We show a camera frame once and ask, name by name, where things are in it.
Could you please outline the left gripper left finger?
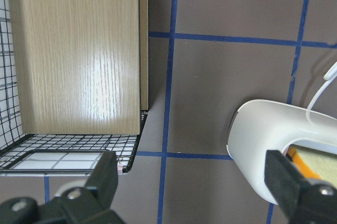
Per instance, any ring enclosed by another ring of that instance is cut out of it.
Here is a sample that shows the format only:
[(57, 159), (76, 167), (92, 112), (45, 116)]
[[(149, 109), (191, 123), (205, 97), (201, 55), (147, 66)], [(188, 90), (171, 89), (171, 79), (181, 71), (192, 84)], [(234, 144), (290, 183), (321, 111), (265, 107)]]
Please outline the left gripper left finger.
[(30, 197), (9, 199), (1, 203), (1, 223), (123, 223), (111, 209), (117, 186), (116, 153), (105, 151), (84, 186), (40, 206)]

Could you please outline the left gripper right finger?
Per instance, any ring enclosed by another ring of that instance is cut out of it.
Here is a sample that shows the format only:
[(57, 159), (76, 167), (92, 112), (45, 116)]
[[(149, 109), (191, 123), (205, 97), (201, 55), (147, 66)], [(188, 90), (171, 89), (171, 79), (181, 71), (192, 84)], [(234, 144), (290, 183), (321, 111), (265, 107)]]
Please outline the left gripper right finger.
[(336, 223), (336, 188), (305, 178), (278, 150), (267, 150), (264, 182), (288, 223)]

